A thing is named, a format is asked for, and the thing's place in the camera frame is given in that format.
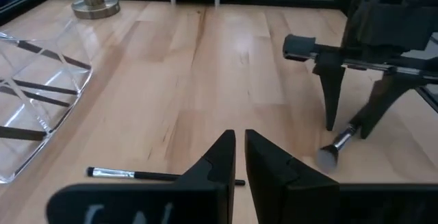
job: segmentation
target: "acrylic organizer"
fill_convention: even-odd
[[[75,20],[9,27],[0,33],[0,183],[50,141],[92,74]]]

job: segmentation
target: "wood grain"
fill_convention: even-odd
[[[49,0],[31,14],[50,16],[52,7],[70,14],[70,3]],[[335,131],[328,132],[313,63],[287,61],[281,47],[289,33],[338,45],[346,22],[340,12],[140,1],[121,6],[111,18],[81,21],[94,76],[53,140],[12,184],[0,186],[0,224],[45,223],[47,200],[69,184],[127,182],[88,179],[87,166],[183,173],[225,129],[237,136],[237,178],[246,179],[245,129],[318,169],[316,149],[342,130],[381,74],[346,71]],[[31,23],[32,17],[17,19]],[[438,182],[437,120],[416,92],[408,92],[367,140],[355,139],[342,151],[329,176]],[[249,187],[235,190],[233,220],[257,222]]]

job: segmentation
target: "wooden table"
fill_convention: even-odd
[[[48,0],[5,25],[71,16],[71,0]],[[289,33],[338,45],[335,10],[121,1],[116,16],[81,21],[94,76],[47,147],[9,185],[0,185],[0,223],[45,223],[58,189],[87,166],[183,173],[226,129],[237,135],[236,178],[246,179],[244,130],[255,129],[316,168],[367,100],[376,71],[348,69],[334,132],[324,128],[322,89],[305,64],[283,59]],[[367,140],[355,140],[329,175],[340,182],[438,182],[438,114],[415,92],[391,107]],[[249,187],[235,190],[234,223],[256,223]]]

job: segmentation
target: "wooden tabletop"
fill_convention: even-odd
[[[71,16],[72,0],[48,0],[3,26]],[[339,45],[336,10],[121,1],[119,14],[80,21],[94,75],[73,113],[35,160],[0,185],[0,224],[46,223],[58,189],[89,179],[87,166],[183,173],[226,129],[237,136],[236,178],[246,179],[244,130],[255,129],[318,169],[329,144],[366,102],[377,71],[348,69],[335,130],[324,128],[313,62],[285,60],[286,35]],[[409,91],[367,140],[342,151],[340,182],[438,182],[438,114]],[[249,187],[235,190],[234,223],[256,223]]]

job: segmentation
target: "metal lamp base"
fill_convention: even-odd
[[[77,18],[99,19],[115,15],[120,11],[118,0],[104,0],[101,5],[89,6],[84,0],[76,0],[71,4],[71,8]]]

